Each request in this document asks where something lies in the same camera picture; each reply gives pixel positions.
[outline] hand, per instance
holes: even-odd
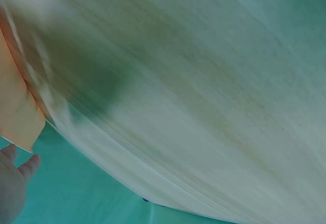
[[[17,148],[14,144],[0,150],[0,224],[10,224],[22,211],[26,198],[26,184],[40,166],[41,158],[33,155],[16,168]]]

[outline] green surface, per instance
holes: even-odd
[[[0,146],[8,144],[0,138]],[[14,224],[223,224],[161,207],[113,179],[45,126],[33,150],[42,164],[28,185],[27,202]],[[29,157],[21,149],[16,164]]]

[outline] finger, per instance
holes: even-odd
[[[14,144],[9,144],[5,148],[0,150],[3,155],[5,155],[12,163],[16,159],[17,155],[17,147]]]
[[[18,167],[18,170],[26,180],[26,183],[30,181],[32,176],[36,173],[41,164],[41,158],[39,155],[34,154],[25,164]]]

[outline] white fabric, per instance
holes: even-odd
[[[137,194],[325,222],[326,0],[2,1],[57,130]]]

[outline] teal background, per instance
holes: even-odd
[[[0,147],[8,143],[0,137]],[[45,126],[33,146],[42,164],[14,224],[226,224],[144,202]],[[30,153],[18,150],[16,165]]]

